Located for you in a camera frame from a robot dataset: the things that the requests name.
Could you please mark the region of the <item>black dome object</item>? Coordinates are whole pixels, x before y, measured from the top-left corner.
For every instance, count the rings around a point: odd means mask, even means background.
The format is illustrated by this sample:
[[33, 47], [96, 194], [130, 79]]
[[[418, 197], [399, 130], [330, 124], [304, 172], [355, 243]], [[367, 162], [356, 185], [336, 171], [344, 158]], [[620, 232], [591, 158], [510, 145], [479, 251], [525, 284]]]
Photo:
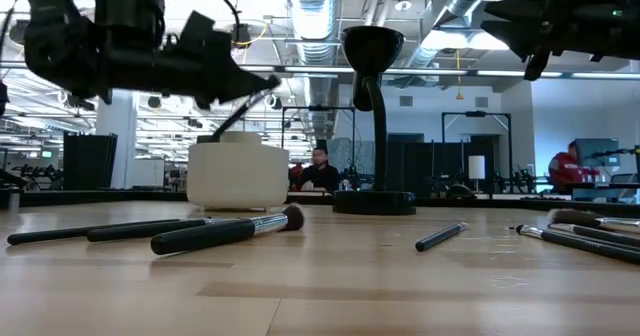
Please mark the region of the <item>black dome object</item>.
[[451, 185], [445, 194], [447, 199], [475, 199], [475, 193], [464, 184]]

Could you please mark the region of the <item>white round container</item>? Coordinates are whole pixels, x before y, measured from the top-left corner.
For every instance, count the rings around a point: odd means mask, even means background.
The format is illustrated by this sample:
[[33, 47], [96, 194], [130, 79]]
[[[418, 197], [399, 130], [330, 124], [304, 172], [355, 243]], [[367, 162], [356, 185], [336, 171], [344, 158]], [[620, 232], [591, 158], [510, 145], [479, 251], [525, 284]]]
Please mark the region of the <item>white round container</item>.
[[189, 147], [188, 201], [205, 209], [266, 209], [283, 204], [289, 152], [257, 133], [229, 131]]

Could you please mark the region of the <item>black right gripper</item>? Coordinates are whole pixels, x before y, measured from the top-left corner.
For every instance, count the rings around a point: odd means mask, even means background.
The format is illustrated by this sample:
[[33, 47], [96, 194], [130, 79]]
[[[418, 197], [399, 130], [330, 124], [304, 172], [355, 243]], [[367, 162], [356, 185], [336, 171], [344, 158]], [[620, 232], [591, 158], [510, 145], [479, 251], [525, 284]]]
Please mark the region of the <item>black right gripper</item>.
[[[570, 34], [577, 29], [575, 12], [591, 0], [500, 0], [488, 2], [484, 11], [508, 21], [483, 21], [481, 28], [526, 60], [524, 79], [535, 81], [551, 55], [561, 55]], [[535, 19], [540, 22], [510, 22]]]

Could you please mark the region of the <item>dark wall monitor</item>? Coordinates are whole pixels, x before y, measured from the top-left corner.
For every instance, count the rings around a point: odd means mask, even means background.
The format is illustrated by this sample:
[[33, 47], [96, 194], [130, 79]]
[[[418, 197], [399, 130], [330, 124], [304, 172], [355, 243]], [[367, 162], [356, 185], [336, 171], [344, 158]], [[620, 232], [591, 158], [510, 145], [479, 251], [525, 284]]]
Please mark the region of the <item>dark wall monitor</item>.
[[616, 138], [578, 138], [575, 140], [582, 167], [620, 166], [619, 141]]

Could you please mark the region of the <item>black gooseneck desk lamp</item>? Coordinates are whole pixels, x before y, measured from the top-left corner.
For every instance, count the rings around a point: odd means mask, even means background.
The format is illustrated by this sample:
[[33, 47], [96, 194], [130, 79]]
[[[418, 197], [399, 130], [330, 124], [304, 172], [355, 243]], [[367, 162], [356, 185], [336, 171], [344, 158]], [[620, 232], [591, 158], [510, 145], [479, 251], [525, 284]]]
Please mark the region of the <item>black gooseneck desk lamp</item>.
[[388, 132], [381, 81], [404, 44], [402, 33], [380, 26], [353, 26], [341, 35], [344, 55], [354, 70], [352, 101], [373, 114], [374, 180], [369, 190], [338, 191], [333, 211], [343, 214], [401, 216], [416, 213], [415, 195], [387, 189]]

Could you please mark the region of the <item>small white table lamp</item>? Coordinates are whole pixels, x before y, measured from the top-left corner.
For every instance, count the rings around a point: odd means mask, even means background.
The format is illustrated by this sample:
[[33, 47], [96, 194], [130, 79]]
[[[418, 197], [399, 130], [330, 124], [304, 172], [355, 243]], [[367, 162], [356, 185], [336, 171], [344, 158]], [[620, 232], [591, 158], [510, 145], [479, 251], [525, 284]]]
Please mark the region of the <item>small white table lamp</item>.
[[468, 157], [468, 178], [473, 182], [474, 191], [480, 191], [479, 182], [486, 179], [486, 160], [484, 155]]

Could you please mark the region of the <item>thick black brush silver ferrule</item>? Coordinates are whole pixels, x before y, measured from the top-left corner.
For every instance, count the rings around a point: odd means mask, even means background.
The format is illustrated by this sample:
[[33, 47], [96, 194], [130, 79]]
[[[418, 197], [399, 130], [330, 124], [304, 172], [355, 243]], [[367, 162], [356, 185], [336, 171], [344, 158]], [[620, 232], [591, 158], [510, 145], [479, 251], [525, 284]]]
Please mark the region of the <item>thick black brush silver ferrule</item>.
[[155, 235], [151, 250], [156, 255], [206, 249], [248, 240], [254, 236], [280, 231], [296, 231], [304, 226], [305, 215], [297, 204], [291, 204], [273, 215], [219, 221], [203, 226]]

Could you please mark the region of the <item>black room partition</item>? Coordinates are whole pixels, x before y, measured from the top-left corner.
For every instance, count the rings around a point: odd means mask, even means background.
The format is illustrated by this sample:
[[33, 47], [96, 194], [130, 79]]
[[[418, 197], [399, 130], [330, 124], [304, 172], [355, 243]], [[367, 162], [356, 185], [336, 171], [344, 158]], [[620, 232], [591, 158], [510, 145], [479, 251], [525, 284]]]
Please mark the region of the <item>black room partition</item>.
[[[481, 191], [492, 188], [499, 170], [498, 135], [464, 136], [457, 142], [426, 141], [423, 134], [390, 134], [387, 149], [387, 189], [428, 198], [454, 184]], [[469, 158], [483, 156], [485, 178], [469, 176]]]

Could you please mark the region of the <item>silver ribbed ceiling duct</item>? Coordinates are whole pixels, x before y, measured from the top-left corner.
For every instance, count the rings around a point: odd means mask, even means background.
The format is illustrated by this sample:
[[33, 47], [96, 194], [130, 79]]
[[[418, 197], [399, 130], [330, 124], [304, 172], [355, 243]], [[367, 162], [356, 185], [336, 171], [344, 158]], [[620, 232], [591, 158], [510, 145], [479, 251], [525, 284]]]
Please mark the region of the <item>silver ribbed ceiling duct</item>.
[[[335, 36], [337, 0], [290, 0], [291, 24], [296, 39], [312, 41], [296, 44], [298, 62], [302, 66], [331, 66], [336, 60], [336, 46], [329, 43]], [[304, 78], [305, 99], [309, 106], [331, 104], [335, 82], [328, 77]], [[317, 139], [330, 138], [335, 111], [309, 111], [311, 131]]]

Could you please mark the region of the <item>black brush round dark bristles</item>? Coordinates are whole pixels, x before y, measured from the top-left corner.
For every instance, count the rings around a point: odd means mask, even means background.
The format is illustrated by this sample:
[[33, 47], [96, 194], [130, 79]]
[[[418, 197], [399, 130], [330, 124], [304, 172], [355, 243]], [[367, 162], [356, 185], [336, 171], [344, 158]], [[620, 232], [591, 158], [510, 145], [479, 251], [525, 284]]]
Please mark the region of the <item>black brush round dark bristles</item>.
[[149, 223], [141, 225], [109, 227], [89, 231], [87, 234], [87, 240], [89, 242], [106, 242], [135, 238], [147, 238], [165, 232], [205, 226], [220, 221], [221, 218], [203, 218], [167, 221], [153, 224]]

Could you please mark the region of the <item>person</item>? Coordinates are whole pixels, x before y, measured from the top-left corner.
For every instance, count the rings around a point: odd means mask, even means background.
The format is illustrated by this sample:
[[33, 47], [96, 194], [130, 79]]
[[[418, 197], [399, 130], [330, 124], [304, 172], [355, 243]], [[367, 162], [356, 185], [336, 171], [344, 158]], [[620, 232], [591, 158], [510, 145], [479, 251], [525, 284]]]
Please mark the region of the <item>person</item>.
[[303, 169], [297, 180], [300, 191], [334, 192], [338, 189], [339, 172], [329, 164], [328, 152], [322, 148], [312, 151], [312, 164]]
[[559, 192], [566, 192], [570, 185], [582, 183], [590, 169], [579, 164], [576, 141], [572, 141], [566, 152], [557, 153], [548, 165], [549, 180]]

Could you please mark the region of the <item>long thin black brush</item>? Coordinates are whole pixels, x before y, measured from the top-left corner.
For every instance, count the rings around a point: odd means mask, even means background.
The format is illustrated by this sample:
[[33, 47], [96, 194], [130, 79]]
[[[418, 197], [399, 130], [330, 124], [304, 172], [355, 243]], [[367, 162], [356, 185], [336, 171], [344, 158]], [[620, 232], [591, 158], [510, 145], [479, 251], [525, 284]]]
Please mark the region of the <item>long thin black brush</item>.
[[173, 222], [173, 219], [129, 222], [129, 223], [119, 223], [119, 224], [106, 224], [106, 225], [93, 225], [93, 226], [76, 227], [76, 228], [16, 233], [16, 234], [9, 235], [7, 237], [7, 242], [10, 245], [14, 246], [14, 245], [25, 244], [25, 243], [85, 237], [90, 231], [93, 231], [93, 230], [100, 230], [100, 229], [107, 229], [107, 228], [114, 228], [114, 227], [125, 227], [125, 226], [155, 225], [155, 224], [161, 224], [161, 223], [167, 223], [167, 222]]

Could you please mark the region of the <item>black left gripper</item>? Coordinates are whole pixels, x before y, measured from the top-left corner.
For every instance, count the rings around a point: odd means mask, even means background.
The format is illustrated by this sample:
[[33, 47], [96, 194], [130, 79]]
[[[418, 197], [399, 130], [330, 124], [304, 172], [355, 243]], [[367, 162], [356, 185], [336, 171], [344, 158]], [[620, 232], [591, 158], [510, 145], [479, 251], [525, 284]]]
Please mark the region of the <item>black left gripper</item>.
[[272, 90], [281, 84], [273, 74], [264, 78], [242, 69], [238, 57], [245, 52], [232, 51], [230, 55], [231, 41], [231, 35], [221, 31], [211, 31], [191, 41], [186, 36], [177, 39], [175, 34], [167, 37], [163, 50], [182, 62], [181, 81], [187, 83], [199, 109], [209, 109], [215, 101], [227, 103]]

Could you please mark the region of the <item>black table edge rail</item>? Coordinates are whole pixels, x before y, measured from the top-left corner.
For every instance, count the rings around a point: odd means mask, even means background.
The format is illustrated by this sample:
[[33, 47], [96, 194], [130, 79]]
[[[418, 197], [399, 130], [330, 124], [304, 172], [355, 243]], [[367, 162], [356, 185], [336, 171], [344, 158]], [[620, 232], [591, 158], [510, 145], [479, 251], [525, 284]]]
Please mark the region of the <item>black table edge rail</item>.
[[[0, 189], [0, 210], [7, 210], [11, 202], [21, 207], [72, 205], [86, 203], [167, 201], [186, 202], [185, 193], [152, 191], [38, 191], [23, 192], [16, 189]], [[593, 203], [550, 198], [505, 199], [495, 195], [490, 199], [428, 199], [417, 198], [416, 207], [436, 208], [494, 208], [549, 211], [551, 209], [576, 209], [590, 211], [605, 217], [640, 219], [640, 205], [624, 203]]]

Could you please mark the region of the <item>black panel stack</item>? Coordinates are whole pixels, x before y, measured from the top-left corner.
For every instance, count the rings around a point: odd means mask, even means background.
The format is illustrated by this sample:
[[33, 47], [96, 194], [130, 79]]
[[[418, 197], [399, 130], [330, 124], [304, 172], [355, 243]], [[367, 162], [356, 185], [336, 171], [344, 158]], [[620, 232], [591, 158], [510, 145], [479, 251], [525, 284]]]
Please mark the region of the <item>black panel stack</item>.
[[102, 190], [111, 187], [118, 136], [65, 133], [63, 189]]

